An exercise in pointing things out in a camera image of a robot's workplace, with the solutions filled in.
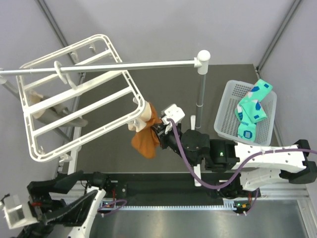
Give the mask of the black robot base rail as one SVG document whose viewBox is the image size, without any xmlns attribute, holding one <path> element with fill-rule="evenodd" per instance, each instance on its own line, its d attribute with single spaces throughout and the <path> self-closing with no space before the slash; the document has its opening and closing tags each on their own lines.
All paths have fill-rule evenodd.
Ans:
<svg viewBox="0 0 317 238">
<path fill-rule="evenodd" d="M 189 200 L 247 200 L 249 195 L 260 197 L 258 191 L 243 191 L 236 178 L 220 192 L 203 186 L 196 187 L 188 172 L 182 173 L 108 173 L 111 180 L 106 198 L 132 200 L 133 203 L 180 202 Z"/>
</svg>

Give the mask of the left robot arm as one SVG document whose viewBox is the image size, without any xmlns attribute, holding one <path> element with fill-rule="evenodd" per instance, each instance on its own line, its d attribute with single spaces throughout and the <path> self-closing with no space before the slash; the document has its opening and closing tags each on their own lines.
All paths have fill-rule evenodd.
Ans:
<svg viewBox="0 0 317 238">
<path fill-rule="evenodd" d="M 86 180 L 84 194 L 67 204 L 64 199 L 54 200 L 50 193 L 68 194 L 78 181 Z M 26 225 L 20 238 L 46 238 L 56 225 L 71 227 L 68 237 L 87 238 L 98 212 L 101 200 L 111 194 L 112 184 L 108 175 L 101 172 L 84 174 L 74 172 L 52 180 L 32 181 L 28 184 L 27 208 L 35 223 Z"/>
</svg>

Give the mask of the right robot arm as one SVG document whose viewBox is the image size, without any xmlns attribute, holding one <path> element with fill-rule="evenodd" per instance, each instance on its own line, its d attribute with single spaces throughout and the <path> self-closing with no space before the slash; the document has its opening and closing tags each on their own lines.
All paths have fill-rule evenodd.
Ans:
<svg viewBox="0 0 317 238">
<path fill-rule="evenodd" d="M 170 148 L 184 161 L 194 180 L 208 189 L 235 198 L 258 188 L 287 181 L 290 184 L 309 184 L 317 179 L 317 164 L 308 160 L 315 151 L 307 140 L 288 147 L 262 147 L 232 140 L 210 139 L 196 130 L 181 132 L 181 125 L 151 126 L 162 149 Z M 225 182 L 210 184 L 201 178 L 197 168 L 223 174 L 234 171 Z"/>
</svg>

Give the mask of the white square clip hanger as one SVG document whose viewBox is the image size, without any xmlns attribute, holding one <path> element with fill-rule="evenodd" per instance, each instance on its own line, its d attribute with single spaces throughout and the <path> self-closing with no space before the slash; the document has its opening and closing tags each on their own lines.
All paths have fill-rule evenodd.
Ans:
<svg viewBox="0 0 317 238">
<path fill-rule="evenodd" d="M 20 69 L 53 68 L 54 62 L 56 61 L 59 62 L 61 66 L 74 66 L 76 64 L 116 64 L 122 62 L 122 59 L 108 36 L 104 34 L 96 34 L 28 62 L 22 65 Z M 68 76 L 72 82 L 78 86 L 89 82 L 102 74 L 102 71 L 82 73 L 72 72 L 69 73 Z M 20 77 L 16 76 L 16 80 L 20 101 L 24 99 L 29 106 L 32 106 L 31 102 L 29 101 L 29 93 L 31 91 L 35 91 L 44 95 L 44 99 L 46 100 L 71 88 L 70 85 L 62 82 L 61 79 L 53 73 L 27 74 Z M 124 89 L 127 86 L 128 84 L 125 80 L 125 77 L 123 75 L 119 75 L 118 77 L 82 94 L 81 96 L 71 98 L 67 101 L 57 104 L 57 106 L 65 106 L 70 112 L 74 113 L 119 90 Z M 136 108 L 137 103 L 135 101 L 134 95 L 132 93 L 127 94 L 126 96 L 123 96 L 90 113 L 82 115 L 80 118 L 88 121 L 88 124 L 85 127 L 59 126 L 56 129 L 40 135 L 37 138 L 38 152 L 41 154 L 52 152 L 53 150 L 66 145 L 72 140 L 88 134 L 95 129 L 100 128 L 101 126 L 134 111 Z M 45 125 L 46 124 L 33 118 L 34 129 L 39 129 Z M 69 159 L 70 152 L 71 151 L 57 158 L 67 160 Z"/>
</svg>

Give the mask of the orange brown sock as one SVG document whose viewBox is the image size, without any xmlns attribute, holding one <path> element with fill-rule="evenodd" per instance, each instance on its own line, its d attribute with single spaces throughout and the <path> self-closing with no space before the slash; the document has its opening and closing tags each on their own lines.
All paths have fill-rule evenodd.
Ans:
<svg viewBox="0 0 317 238">
<path fill-rule="evenodd" d="M 152 109 L 152 117 L 147 122 L 145 129 L 141 130 L 140 132 L 135 132 L 135 135 L 131 140 L 131 145 L 145 158 L 153 159 L 156 156 L 156 148 L 160 144 L 155 133 L 151 130 L 151 126 L 154 124 L 160 124 L 162 121 L 159 118 L 152 103 L 149 103 Z"/>
</svg>

